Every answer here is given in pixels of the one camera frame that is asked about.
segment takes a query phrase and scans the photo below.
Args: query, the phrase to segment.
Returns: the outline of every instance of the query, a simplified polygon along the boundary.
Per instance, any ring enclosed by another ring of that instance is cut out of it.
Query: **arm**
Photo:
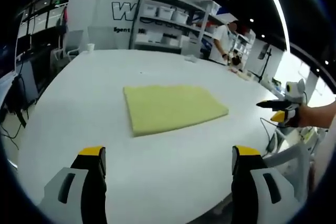
[[[303,105],[299,109],[299,126],[316,126],[321,128],[329,128],[335,114],[336,101],[329,105],[316,108],[311,108]]]
[[[227,55],[227,53],[223,50],[222,46],[220,45],[218,39],[214,39],[214,45],[216,46],[221,55]]]

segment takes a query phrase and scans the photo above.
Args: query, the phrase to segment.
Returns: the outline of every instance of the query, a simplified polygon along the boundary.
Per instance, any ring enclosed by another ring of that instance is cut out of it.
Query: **ceiling light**
[[[288,28],[287,28],[287,24],[286,24],[286,20],[285,20],[285,15],[283,14],[283,10],[281,8],[281,5],[280,5],[280,1],[279,0],[273,0],[276,8],[277,8],[277,11],[278,11],[278,14],[280,16],[280,20],[281,20],[281,23],[282,23],[282,28],[283,28],[283,34],[285,36],[285,42],[286,42],[286,48],[287,48],[287,51],[290,52],[290,43],[289,43],[289,34],[288,34]]]

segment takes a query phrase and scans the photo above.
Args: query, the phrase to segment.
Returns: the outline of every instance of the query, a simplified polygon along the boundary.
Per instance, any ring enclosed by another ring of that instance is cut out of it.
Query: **floor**
[[[34,108],[35,108],[34,104],[28,108],[28,115],[31,115],[33,113]],[[23,111],[22,115],[25,121],[28,122],[26,111]],[[17,130],[20,127],[20,121],[16,117],[15,114],[7,113],[6,118],[4,122],[2,123],[2,126],[6,131],[9,132],[10,136],[15,136],[15,134],[17,133]],[[22,134],[24,130],[25,129],[23,128],[23,126],[21,126],[16,138],[13,139],[13,141],[15,142],[15,144],[18,146],[19,149],[20,149]],[[10,141],[9,138],[5,136],[2,137],[2,143],[4,146],[5,152],[7,154],[7,158],[14,164],[17,164],[18,163],[18,149],[16,148],[16,146]]]

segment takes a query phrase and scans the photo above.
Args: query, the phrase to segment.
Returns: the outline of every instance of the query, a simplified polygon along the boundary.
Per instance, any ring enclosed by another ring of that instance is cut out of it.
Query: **white storage box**
[[[190,37],[188,37],[188,36],[185,36],[185,35],[180,35],[180,36],[178,36],[178,43],[179,43],[179,47],[182,47],[183,46],[183,42],[184,41],[187,41],[187,42],[189,42],[190,41]]]
[[[187,13],[180,12],[179,10],[174,11],[172,20],[181,24],[186,24],[189,15]]]
[[[173,12],[174,12],[174,9],[170,9],[168,7],[160,6],[158,17],[171,20]]]
[[[149,37],[147,34],[137,34],[135,38],[135,42],[148,42]]]
[[[155,17],[157,9],[158,9],[158,7],[155,6],[155,5],[145,4],[144,9],[143,9],[143,15],[144,16]]]
[[[163,37],[163,33],[157,31],[147,31],[148,41],[154,43],[160,43]]]
[[[178,39],[163,37],[162,38],[162,43],[165,44],[165,45],[170,45],[170,46],[178,47],[180,41]]]
[[[199,3],[200,7],[202,7],[203,9],[207,9],[208,5],[210,5],[210,14],[211,15],[216,15],[218,10],[220,9],[220,5],[218,5],[216,2],[214,1],[210,1],[210,0],[204,0],[201,1]]]

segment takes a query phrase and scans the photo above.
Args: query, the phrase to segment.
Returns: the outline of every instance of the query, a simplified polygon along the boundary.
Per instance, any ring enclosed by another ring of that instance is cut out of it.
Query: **metal shelving unit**
[[[159,2],[159,3],[164,3],[170,6],[175,6],[177,8],[186,10],[189,14],[189,18],[186,22],[186,24],[181,24],[178,23],[176,21],[173,20],[168,20],[168,19],[163,19],[163,18],[159,18],[159,17],[150,17],[150,16],[144,16],[143,15],[143,9],[144,9],[144,4],[148,1],[155,1],[155,2]],[[173,26],[178,26],[179,28],[181,28],[182,30],[182,34],[188,36],[190,32],[192,32],[196,37],[197,37],[197,41],[201,46],[202,43],[202,39],[204,37],[206,38],[213,38],[213,34],[206,32],[205,31],[205,27],[208,21],[213,22],[214,24],[217,25],[223,25],[225,22],[220,20],[219,18],[217,18],[216,16],[212,15],[210,13],[210,6],[208,6],[207,9],[203,9],[200,6],[197,6],[193,3],[190,3],[186,0],[138,0],[138,5],[136,7],[135,10],[135,14],[134,14],[134,21],[132,24],[132,30],[131,30],[131,36],[130,36],[130,42],[129,42],[129,49],[144,49],[144,50],[148,50],[150,47],[152,47],[152,50],[162,50],[162,51],[171,51],[171,52],[177,52],[178,50],[181,50],[181,48],[179,47],[174,47],[174,46],[170,46],[170,45],[165,45],[165,44],[159,44],[159,43],[152,43],[152,42],[147,42],[147,43],[143,43],[143,42],[136,42],[136,36],[138,34],[139,31],[139,27],[140,27],[140,21],[142,19],[146,19],[146,20],[154,20],[157,22],[163,22],[166,24],[171,24]],[[202,26],[201,28],[199,27],[194,27],[192,26],[192,21],[193,21],[193,17],[195,15],[198,15],[200,17],[200,19],[203,19],[202,21]],[[235,48],[237,41],[241,40],[241,42],[245,45],[245,44],[251,44],[251,42],[243,35],[238,34],[237,38],[235,40],[234,46],[233,46],[233,50],[236,50],[240,53],[242,53],[243,55],[246,55],[246,53],[244,53],[244,50],[237,50]]]
[[[181,53],[181,47],[171,46],[167,44],[154,43],[154,42],[135,42],[136,49],[148,50],[148,51],[163,51],[163,52],[175,52]]]
[[[196,31],[196,32],[200,32],[200,29],[197,28],[197,27],[193,27],[193,26],[189,26],[189,25],[186,25],[186,24],[181,24],[181,23],[178,23],[176,21],[173,21],[173,20],[168,20],[168,19],[164,19],[164,18],[159,18],[159,17],[150,17],[150,16],[140,16],[140,19],[150,19],[150,20],[157,20],[157,21],[161,21],[161,22],[164,22],[164,23],[167,23],[167,24],[172,24],[172,25],[176,25],[176,26],[181,26],[183,28],[186,28],[186,29],[189,29],[189,30],[193,30],[193,31]]]
[[[175,22],[173,20],[163,19],[163,18],[159,18],[159,17],[143,16],[142,13],[143,13],[143,9],[144,9],[144,4],[147,1],[160,2],[160,3],[168,4],[168,5],[175,6],[177,8],[186,10],[189,14],[189,18],[188,18],[186,24],[181,24],[181,23]],[[134,21],[133,21],[132,29],[131,29],[129,49],[139,48],[139,44],[135,42],[135,39],[136,39],[137,33],[139,31],[140,20],[141,19],[156,20],[156,21],[167,23],[167,24],[172,24],[174,26],[179,26],[179,27],[183,28],[182,29],[183,30],[183,32],[182,32],[183,35],[188,36],[189,32],[193,32],[197,36],[198,43],[202,43],[202,38],[203,38],[204,35],[212,38],[212,35],[210,33],[205,32],[206,23],[207,23],[208,18],[209,18],[209,10],[210,10],[210,7],[208,7],[208,9],[205,10],[205,9],[203,9],[203,8],[193,4],[193,3],[185,1],[185,0],[138,0],[138,6],[135,10]],[[192,26],[192,19],[193,19],[195,14],[200,14],[203,17],[203,22],[202,22],[201,28]],[[156,43],[154,43],[154,44],[148,43],[147,46],[151,46],[151,45],[155,46],[155,47],[158,47]],[[168,48],[167,47],[160,47],[160,48],[164,48],[165,50],[167,50],[167,49],[170,48],[169,45],[167,45],[167,46],[168,46]]]

